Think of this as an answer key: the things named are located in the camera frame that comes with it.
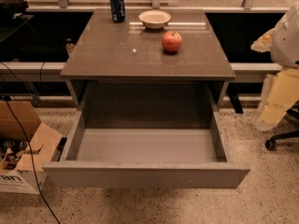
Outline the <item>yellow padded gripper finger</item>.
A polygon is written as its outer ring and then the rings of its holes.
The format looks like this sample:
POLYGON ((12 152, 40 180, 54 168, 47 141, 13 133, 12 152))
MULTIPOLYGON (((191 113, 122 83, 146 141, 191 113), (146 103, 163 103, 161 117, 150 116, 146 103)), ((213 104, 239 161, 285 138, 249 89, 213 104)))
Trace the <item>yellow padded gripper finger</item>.
POLYGON ((275 32, 274 28, 268 30, 263 35, 261 35, 257 40, 255 40, 251 44, 250 48, 254 51, 261 52, 261 53, 270 51, 274 32, 275 32))

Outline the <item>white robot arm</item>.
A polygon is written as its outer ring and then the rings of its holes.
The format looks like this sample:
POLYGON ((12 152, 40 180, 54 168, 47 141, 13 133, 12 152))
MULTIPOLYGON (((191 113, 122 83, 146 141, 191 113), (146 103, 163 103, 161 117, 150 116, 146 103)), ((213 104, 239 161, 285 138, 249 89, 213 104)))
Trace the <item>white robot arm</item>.
POLYGON ((255 126, 268 131, 275 128, 299 101, 299 2, 295 2, 276 26, 254 41, 250 48, 258 52, 269 51, 271 60, 281 66, 276 75, 267 75, 263 81, 255 126))

